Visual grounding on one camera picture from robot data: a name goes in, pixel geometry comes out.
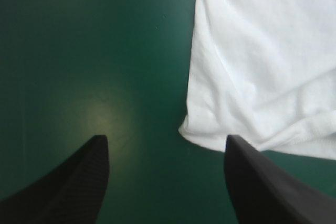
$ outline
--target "green surface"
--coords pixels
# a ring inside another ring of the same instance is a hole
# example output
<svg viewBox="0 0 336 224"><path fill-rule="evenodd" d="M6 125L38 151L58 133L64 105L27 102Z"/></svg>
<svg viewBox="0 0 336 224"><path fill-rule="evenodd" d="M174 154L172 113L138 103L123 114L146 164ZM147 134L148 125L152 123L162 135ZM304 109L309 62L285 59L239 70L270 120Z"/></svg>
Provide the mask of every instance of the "green surface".
<svg viewBox="0 0 336 224"><path fill-rule="evenodd" d="M98 223L237 223L223 154L177 132L194 3L0 0L0 198L106 134L111 176ZM336 196L336 162L267 155Z"/></svg>

